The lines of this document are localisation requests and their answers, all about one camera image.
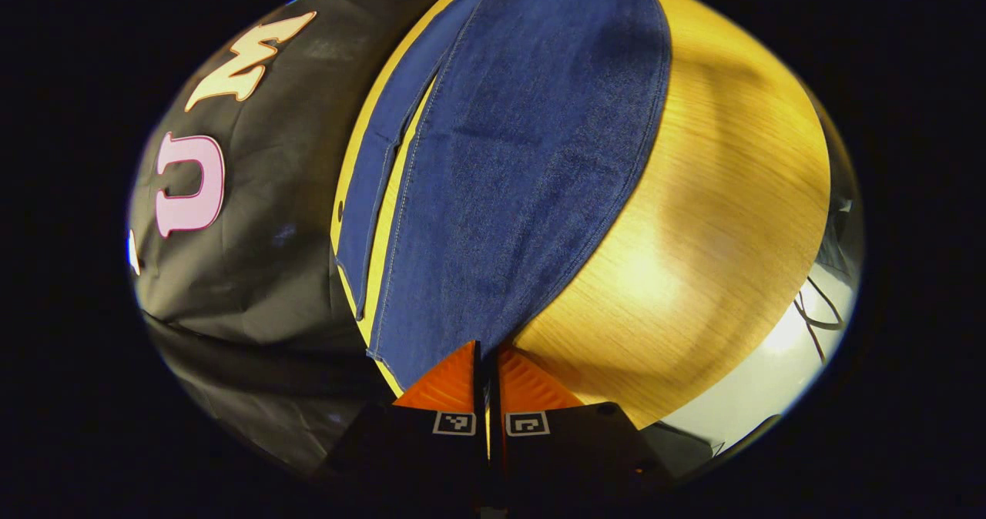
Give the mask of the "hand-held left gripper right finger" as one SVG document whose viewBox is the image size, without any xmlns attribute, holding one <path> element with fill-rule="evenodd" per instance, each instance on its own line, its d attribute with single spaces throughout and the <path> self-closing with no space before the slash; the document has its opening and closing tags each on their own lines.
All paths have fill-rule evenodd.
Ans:
<svg viewBox="0 0 986 519">
<path fill-rule="evenodd" d="M 651 497 L 670 472 L 616 402 L 582 402 L 503 346 L 491 382 L 492 463 L 507 497 Z"/>
</svg>

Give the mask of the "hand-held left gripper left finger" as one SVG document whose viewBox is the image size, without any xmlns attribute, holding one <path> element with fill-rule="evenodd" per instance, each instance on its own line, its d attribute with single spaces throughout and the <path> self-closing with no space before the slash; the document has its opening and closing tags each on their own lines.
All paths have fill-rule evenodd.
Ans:
<svg viewBox="0 0 986 519">
<path fill-rule="evenodd" d="M 394 402 L 371 403 L 324 460 L 345 497 L 475 497 L 486 463 L 478 341 L 444 358 Z"/>
</svg>

